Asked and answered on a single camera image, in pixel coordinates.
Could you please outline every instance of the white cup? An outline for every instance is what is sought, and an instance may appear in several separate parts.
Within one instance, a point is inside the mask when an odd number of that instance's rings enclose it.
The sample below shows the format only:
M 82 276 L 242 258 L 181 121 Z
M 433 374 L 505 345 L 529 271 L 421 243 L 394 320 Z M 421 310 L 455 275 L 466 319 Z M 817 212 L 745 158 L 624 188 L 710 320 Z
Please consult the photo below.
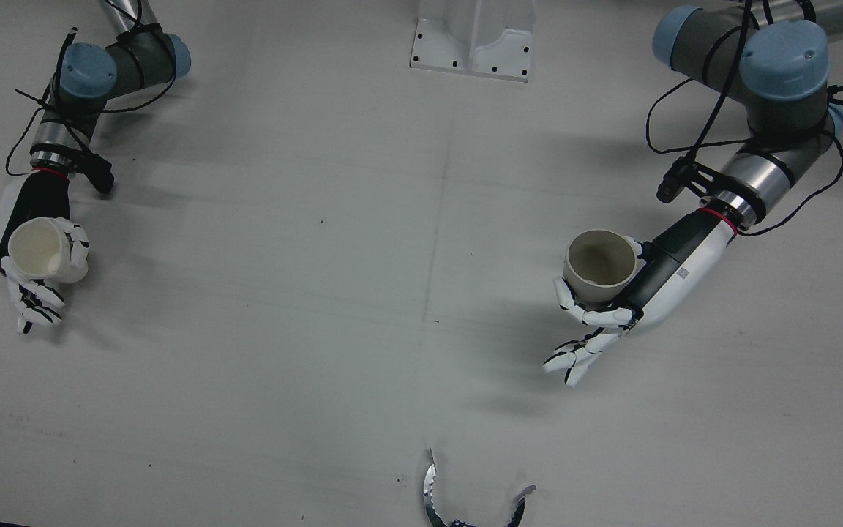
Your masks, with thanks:
M 565 281 L 579 301 L 603 304 L 613 300 L 640 267 L 625 237 L 613 231 L 583 231 L 568 246 Z
M 87 273 L 70 264 L 70 238 L 49 217 L 35 217 L 20 224 L 9 238 L 9 257 L 29 279 L 76 283 Z

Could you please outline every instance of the red ring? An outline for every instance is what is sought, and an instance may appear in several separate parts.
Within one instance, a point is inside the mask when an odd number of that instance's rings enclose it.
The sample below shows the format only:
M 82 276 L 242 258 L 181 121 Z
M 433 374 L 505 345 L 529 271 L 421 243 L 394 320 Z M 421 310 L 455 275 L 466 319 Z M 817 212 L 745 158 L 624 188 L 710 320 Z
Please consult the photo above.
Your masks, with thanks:
M 713 214 L 714 216 L 717 216 L 717 217 L 720 217 L 720 219 L 722 219 L 724 221 L 724 223 L 726 223 L 728 225 L 728 227 L 730 227 L 730 230 L 732 230 L 733 234 L 735 234 L 735 236 L 736 236 L 737 228 L 735 227 L 735 225 L 733 225 L 733 221 L 730 221 L 730 219 L 728 219 L 728 217 L 724 216 L 722 213 L 717 212 L 716 210 L 711 210 L 711 209 L 706 208 L 706 207 L 702 207 L 698 210 L 700 210 L 702 212 L 709 213 L 709 214 Z
M 44 167 L 34 167 L 34 171 L 47 171 L 47 173 L 52 173 L 52 174 L 55 174 L 56 176 L 60 176 L 61 179 L 63 179 L 64 181 L 70 181 L 70 177 L 67 177 L 67 174 L 61 173 L 61 171 L 56 171 L 56 170 L 48 169 L 48 168 L 44 168 Z

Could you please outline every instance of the blue joint cap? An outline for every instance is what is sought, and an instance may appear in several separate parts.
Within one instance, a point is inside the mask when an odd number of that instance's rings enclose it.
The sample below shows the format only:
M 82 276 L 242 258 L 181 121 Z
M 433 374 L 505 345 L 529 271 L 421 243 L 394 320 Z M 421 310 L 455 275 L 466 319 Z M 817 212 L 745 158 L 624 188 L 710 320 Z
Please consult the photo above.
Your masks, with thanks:
M 167 33 L 167 35 L 171 40 L 171 46 L 174 47 L 174 77 L 180 79 L 190 71 L 190 51 L 187 50 L 184 40 L 181 40 L 177 34 Z
M 831 72 L 828 36 L 808 20 L 780 21 L 759 30 L 743 48 L 740 77 L 766 100 L 802 100 L 822 89 Z
M 116 86 L 116 63 L 101 47 L 71 44 L 61 64 L 61 88 L 80 99 L 99 99 Z
M 843 108 L 834 104 L 828 105 L 828 114 L 834 123 L 834 137 L 841 135 L 843 131 Z
M 675 70 L 672 67 L 672 51 L 675 50 L 675 40 L 678 39 L 678 33 L 682 30 L 682 26 L 685 26 L 685 22 L 692 16 L 692 13 L 698 10 L 700 10 L 700 7 L 676 7 L 656 27 L 656 33 L 653 34 L 653 54 L 659 62 L 666 64 L 671 70 Z

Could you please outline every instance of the white table surface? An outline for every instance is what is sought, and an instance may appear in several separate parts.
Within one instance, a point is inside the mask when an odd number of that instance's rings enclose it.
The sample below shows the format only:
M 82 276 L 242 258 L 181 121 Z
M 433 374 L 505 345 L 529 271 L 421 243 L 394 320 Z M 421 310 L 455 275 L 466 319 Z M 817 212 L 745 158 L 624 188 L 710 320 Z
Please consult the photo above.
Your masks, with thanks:
M 585 334 L 551 287 L 572 237 L 697 206 L 656 200 L 642 136 L 676 4 L 539 2 L 512 83 L 409 69 L 415 0 L 155 1 L 193 70 L 98 124 L 117 183 L 71 184 L 93 252 L 63 326 L 15 333 L 0 277 L 0 520 L 422 527 L 432 447 L 448 521 L 505 525 L 534 483 L 524 526 L 843 526 L 843 181 L 575 390 L 539 367 Z M 0 1 L 0 193 L 13 88 L 71 26 L 114 37 L 96 2 Z M 656 142 L 713 99 L 666 101 Z M 745 133 L 729 104 L 712 137 Z

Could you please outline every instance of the cup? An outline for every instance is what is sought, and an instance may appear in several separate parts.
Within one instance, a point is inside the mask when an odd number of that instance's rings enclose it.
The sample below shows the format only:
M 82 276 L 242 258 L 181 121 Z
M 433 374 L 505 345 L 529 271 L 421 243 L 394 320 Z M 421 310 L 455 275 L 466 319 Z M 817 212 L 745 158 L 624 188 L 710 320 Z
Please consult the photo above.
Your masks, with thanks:
M 604 304 L 613 300 L 640 266 L 625 237 L 613 231 L 583 231 L 568 246 L 565 281 L 578 300 Z
M 74 283 L 83 279 L 88 267 L 70 264 L 70 238 L 49 217 L 35 217 L 20 224 L 9 238 L 9 257 L 29 279 Z

